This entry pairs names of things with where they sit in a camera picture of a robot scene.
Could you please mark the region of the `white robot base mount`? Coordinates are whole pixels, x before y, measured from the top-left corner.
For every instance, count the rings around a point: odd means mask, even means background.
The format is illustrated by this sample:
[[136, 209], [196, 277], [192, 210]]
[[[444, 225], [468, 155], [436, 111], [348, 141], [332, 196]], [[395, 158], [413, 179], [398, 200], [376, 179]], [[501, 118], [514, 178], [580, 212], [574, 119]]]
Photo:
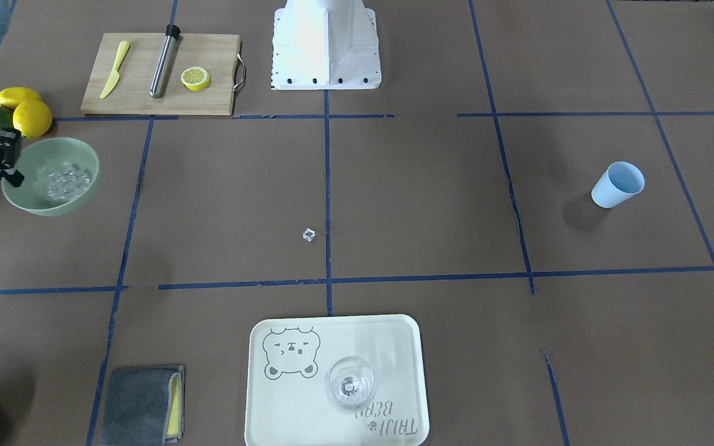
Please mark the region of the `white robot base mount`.
[[382, 85], [379, 29], [362, 1], [287, 1], [273, 20], [273, 90], [373, 90]]

